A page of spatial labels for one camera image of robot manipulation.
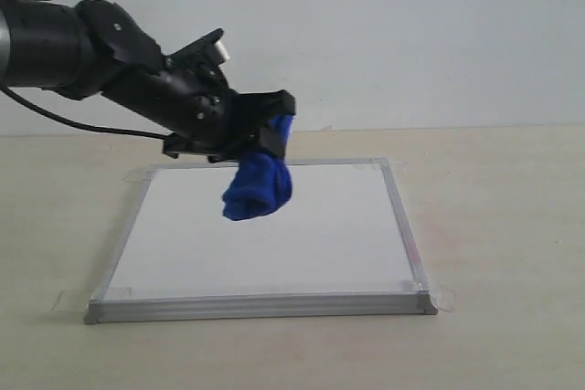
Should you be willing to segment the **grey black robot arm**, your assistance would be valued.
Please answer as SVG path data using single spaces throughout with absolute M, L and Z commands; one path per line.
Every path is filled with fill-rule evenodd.
M 119 5 L 73 7 L 1 0 L 1 87 L 49 90 L 70 100 L 102 95 L 165 129 L 165 155 L 203 155 L 212 163 L 246 153 L 281 159 L 285 141 L 271 127 L 296 111 L 286 90 L 240 93 L 221 65 L 215 29 L 166 55 Z

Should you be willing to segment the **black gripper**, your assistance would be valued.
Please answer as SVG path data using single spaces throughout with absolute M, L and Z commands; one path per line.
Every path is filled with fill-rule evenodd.
M 209 163 L 238 162 L 248 153 L 283 159 L 286 146 L 281 135 L 273 128 L 257 127 L 279 116 L 296 115 L 296 99 L 287 90 L 237 97 L 233 90 L 206 84 L 181 69 L 157 73 L 127 69 L 104 84 L 101 95 L 169 130 L 163 137 L 164 155 L 202 155 Z

